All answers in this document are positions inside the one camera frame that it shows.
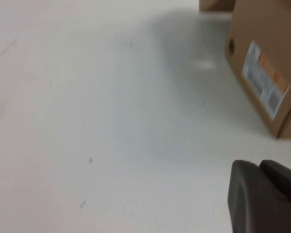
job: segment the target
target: barcode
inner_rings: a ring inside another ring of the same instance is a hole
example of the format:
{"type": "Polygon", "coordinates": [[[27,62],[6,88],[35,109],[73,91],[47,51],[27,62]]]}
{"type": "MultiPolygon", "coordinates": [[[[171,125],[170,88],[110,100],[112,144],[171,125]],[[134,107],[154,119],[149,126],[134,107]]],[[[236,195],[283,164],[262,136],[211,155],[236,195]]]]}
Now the barcode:
{"type": "Polygon", "coordinates": [[[251,52],[248,52],[246,61],[245,61],[246,64],[249,64],[250,66],[252,66],[255,63],[255,53],[256,53],[255,48],[252,48],[251,52]]]}
{"type": "Polygon", "coordinates": [[[263,92],[263,87],[259,84],[258,80],[252,76],[251,72],[248,72],[248,79],[251,81],[251,84],[255,88],[258,97],[260,97],[263,92]]]}
{"type": "Polygon", "coordinates": [[[268,99],[268,106],[273,113],[276,112],[277,106],[279,105],[280,96],[277,94],[275,90],[271,93],[270,98],[268,99]]]}

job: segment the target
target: brown cardboard box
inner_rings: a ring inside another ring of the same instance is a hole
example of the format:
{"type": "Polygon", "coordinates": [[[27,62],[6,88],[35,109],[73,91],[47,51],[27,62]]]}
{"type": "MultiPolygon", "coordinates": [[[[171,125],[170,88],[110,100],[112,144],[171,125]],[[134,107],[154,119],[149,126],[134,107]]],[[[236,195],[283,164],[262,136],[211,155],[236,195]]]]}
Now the brown cardboard box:
{"type": "Polygon", "coordinates": [[[291,0],[237,0],[225,53],[271,133],[291,138],[291,0]]]}

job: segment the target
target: white floor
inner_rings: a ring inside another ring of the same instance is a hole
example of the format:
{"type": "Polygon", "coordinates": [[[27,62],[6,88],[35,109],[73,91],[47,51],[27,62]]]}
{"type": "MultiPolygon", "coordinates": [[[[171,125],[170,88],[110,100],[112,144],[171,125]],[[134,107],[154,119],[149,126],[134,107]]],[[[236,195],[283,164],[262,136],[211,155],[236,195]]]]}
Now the white floor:
{"type": "Polygon", "coordinates": [[[235,159],[291,168],[196,0],[0,1],[0,233],[231,233],[235,159]]]}

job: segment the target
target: speck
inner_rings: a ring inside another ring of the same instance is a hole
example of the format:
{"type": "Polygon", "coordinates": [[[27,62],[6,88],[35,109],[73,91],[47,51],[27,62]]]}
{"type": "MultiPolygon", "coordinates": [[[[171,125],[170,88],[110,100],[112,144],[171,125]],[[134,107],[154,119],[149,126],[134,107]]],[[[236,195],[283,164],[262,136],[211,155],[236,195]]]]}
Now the speck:
{"type": "Polygon", "coordinates": [[[81,203],[80,209],[82,209],[85,206],[85,204],[86,204],[86,200],[81,203]]]}
{"type": "Polygon", "coordinates": [[[1,53],[1,56],[4,56],[8,51],[9,49],[14,46],[15,44],[17,43],[17,40],[13,40],[8,46],[5,47],[5,49],[2,51],[1,53]]]}

